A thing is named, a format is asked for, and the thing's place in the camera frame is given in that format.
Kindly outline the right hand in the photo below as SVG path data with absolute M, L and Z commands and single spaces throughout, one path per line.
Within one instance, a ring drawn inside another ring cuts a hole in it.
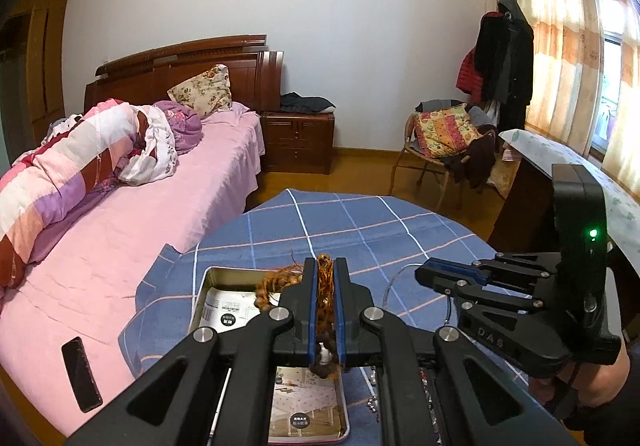
M 623 389 L 630 371 L 630 358 L 625 344 L 613 365 L 581 364 L 568 362 L 554 377 L 528 380 L 528 392 L 541 404 L 552 400 L 555 381 L 562 381 L 577 391 L 580 406 L 597 407 L 609 403 Z

